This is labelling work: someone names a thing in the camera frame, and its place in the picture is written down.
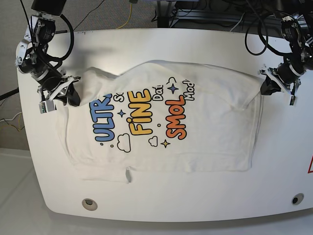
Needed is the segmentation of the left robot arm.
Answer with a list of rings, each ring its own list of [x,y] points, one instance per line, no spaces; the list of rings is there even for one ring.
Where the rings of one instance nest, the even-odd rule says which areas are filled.
[[[301,84],[300,77],[306,71],[313,69],[313,2],[311,0],[269,0],[270,10],[259,14],[250,1],[248,6],[255,13],[257,33],[264,45],[258,54],[263,54],[269,49],[284,60],[277,68],[263,68],[260,74],[265,75],[265,80],[260,87],[262,95],[272,95],[284,92],[296,98],[296,92]],[[281,34],[289,43],[291,51],[280,52],[268,43],[268,33],[265,20],[274,16],[281,22]]]

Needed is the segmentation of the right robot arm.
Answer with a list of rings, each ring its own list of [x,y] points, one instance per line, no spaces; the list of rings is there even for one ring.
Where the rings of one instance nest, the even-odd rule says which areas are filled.
[[[40,108],[43,112],[47,111],[48,104],[54,100],[74,107],[81,102],[74,87],[80,77],[66,76],[58,70],[70,56],[74,46],[73,27],[62,14],[65,3],[64,0],[33,1],[31,8],[36,14],[26,17],[27,29],[17,47],[16,67],[21,73],[30,74],[38,82]],[[51,56],[47,52],[48,44],[56,34],[55,16],[60,17],[69,28],[70,44],[62,57]]]

